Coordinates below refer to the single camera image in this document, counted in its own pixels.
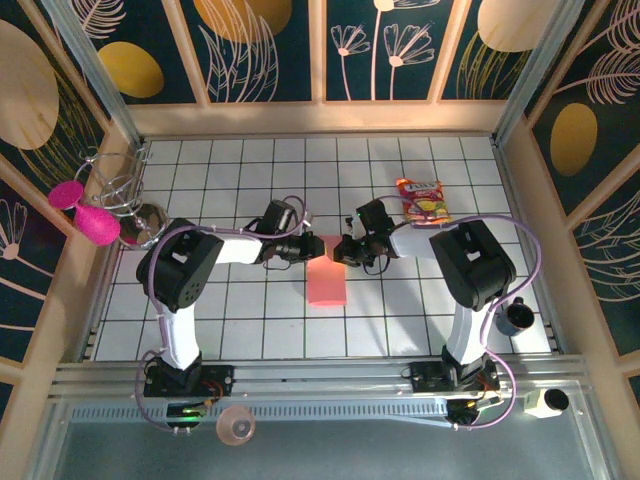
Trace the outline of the translucent pink suction cup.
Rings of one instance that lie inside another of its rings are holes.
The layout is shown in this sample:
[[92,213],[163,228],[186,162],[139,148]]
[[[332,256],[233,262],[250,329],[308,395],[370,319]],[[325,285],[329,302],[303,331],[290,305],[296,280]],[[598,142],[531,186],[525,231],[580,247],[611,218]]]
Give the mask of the translucent pink suction cup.
[[216,422],[219,440],[228,446],[240,446],[254,435],[256,420],[251,411],[241,405],[226,408]]

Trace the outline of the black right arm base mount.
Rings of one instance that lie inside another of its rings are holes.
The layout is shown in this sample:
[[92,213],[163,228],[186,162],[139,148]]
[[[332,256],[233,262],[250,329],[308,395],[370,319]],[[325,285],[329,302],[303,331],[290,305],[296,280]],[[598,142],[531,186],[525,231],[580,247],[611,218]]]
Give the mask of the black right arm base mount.
[[496,364],[487,356],[467,365],[444,359],[412,362],[409,380],[414,393],[482,393],[500,389]]

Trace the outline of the aluminium frame post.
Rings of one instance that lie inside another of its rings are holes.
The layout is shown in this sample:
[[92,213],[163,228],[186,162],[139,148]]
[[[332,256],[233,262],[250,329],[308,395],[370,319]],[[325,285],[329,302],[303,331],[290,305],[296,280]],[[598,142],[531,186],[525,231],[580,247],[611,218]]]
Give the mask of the aluminium frame post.
[[508,97],[493,133],[494,146],[502,149],[521,119],[525,107],[541,84],[566,38],[576,24],[585,0],[559,0]]
[[142,145],[143,137],[115,84],[110,79],[97,51],[85,35],[79,20],[67,0],[40,0],[50,18],[57,24],[62,38],[74,58],[83,68],[98,97],[119,127],[124,137],[136,147]]

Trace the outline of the aluminium mounting rail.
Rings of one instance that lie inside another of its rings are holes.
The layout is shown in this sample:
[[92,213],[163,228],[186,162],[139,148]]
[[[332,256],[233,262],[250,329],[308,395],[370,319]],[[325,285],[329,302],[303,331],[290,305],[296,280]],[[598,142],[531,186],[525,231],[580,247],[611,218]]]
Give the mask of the aluminium mounting rail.
[[[232,361],[233,400],[390,399],[413,394],[411,358],[340,358],[289,361]],[[538,387],[589,389],[586,363],[579,355],[506,355],[518,391]],[[50,400],[129,400],[139,363],[83,362],[57,367]]]

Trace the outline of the orange snack packet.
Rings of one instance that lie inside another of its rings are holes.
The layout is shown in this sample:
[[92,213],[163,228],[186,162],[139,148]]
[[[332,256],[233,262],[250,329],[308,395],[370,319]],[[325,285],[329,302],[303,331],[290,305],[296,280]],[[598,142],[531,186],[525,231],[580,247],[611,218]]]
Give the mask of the orange snack packet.
[[440,181],[418,182],[399,178],[396,188],[400,196],[406,199],[403,208],[408,221],[421,226],[451,221]]

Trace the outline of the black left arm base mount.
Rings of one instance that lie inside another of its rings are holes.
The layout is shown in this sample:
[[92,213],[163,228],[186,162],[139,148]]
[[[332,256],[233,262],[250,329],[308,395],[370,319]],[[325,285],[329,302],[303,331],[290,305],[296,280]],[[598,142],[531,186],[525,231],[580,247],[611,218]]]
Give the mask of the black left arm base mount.
[[178,370],[165,364],[145,371],[143,395],[148,398],[229,396],[234,382],[231,365],[197,364]]

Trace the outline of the pink paper sheet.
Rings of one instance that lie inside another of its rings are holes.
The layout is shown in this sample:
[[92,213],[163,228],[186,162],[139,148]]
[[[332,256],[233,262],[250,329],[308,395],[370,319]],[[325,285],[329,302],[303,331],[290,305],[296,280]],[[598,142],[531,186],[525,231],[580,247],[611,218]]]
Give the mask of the pink paper sheet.
[[312,307],[338,307],[347,303],[346,266],[334,260],[334,249],[340,236],[333,240],[333,259],[324,254],[307,263],[307,301]]

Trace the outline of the dark mug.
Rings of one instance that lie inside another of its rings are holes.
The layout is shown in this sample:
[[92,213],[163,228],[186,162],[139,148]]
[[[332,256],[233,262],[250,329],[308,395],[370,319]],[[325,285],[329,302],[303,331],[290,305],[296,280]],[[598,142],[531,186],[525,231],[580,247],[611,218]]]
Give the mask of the dark mug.
[[534,312],[522,297],[515,297],[509,305],[496,314],[495,319],[497,330],[507,337],[520,335],[531,328],[534,322]]

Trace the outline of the magenta foam toy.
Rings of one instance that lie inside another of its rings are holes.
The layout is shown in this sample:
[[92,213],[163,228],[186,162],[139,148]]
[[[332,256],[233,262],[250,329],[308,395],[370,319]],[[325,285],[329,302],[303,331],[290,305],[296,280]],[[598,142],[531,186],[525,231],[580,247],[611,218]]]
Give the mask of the magenta foam toy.
[[49,204],[60,210],[75,210],[74,226],[97,246],[112,244],[119,238],[119,221],[104,208],[87,204],[83,200],[84,187],[79,181],[66,181],[54,187]]

